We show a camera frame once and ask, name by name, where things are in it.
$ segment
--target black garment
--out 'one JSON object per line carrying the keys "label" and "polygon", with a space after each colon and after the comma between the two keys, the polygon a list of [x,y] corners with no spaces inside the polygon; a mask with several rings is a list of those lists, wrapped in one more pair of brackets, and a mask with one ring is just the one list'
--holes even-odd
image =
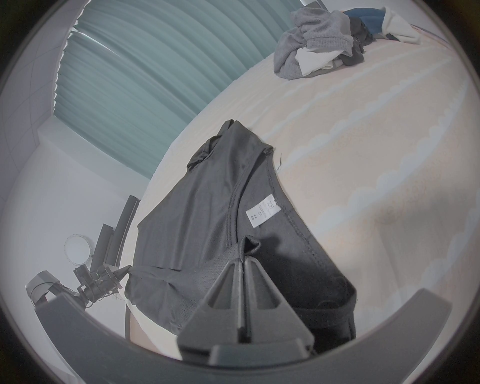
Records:
{"label": "black garment", "polygon": [[352,56],[340,55],[344,65],[350,66],[363,62],[363,47],[375,39],[359,17],[350,18],[350,32],[353,37]]}
{"label": "black garment", "polygon": [[[318,351],[355,337],[355,288],[295,212],[272,158],[270,145],[233,120],[196,152],[186,175],[138,225],[125,288],[132,304],[178,334],[225,264],[252,252],[312,330]],[[281,210],[253,228],[246,211],[269,195]],[[245,250],[246,236],[256,245]]]}

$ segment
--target green curtain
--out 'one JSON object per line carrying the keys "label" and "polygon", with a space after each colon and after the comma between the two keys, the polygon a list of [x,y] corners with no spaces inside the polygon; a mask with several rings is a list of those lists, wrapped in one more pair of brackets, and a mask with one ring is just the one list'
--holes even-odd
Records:
{"label": "green curtain", "polygon": [[92,0],[67,40],[54,114],[152,177],[169,145],[270,55],[299,0]]}

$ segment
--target pile of clothes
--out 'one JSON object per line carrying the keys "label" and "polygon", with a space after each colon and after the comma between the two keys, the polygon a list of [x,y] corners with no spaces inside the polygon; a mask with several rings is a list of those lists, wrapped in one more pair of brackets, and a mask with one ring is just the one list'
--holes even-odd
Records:
{"label": "pile of clothes", "polygon": [[387,7],[329,12],[309,6],[291,13],[274,53],[274,73],[284,79],[313,77],[363,62],[363,47],[378,38],[420,43],[420,34]]}

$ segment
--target white round light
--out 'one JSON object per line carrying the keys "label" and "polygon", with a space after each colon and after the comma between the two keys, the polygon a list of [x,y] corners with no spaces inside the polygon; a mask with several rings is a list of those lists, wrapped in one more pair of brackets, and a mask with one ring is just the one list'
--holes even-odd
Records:
{"label": "white round light", "polygon": [[82,235],[71,235],[65,242],[65,256],[75,265],[85,264],[92,255],[90,244]]}

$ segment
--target gray sweater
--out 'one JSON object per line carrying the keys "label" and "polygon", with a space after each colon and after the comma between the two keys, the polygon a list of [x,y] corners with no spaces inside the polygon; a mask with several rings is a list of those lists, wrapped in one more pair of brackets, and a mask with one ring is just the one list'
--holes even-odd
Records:
{"label": "gray sweater", "polygon": [[290,17],[296,27],[283,33],[273,56],[273,71],[277,76],[288,80],[304,77],[295,59],[299,48],[307,47],[318,52],[342,50],[352,56],[353,37],[347,15],[340,11],[330,13],[321,8],[303,7],[292,12]]}

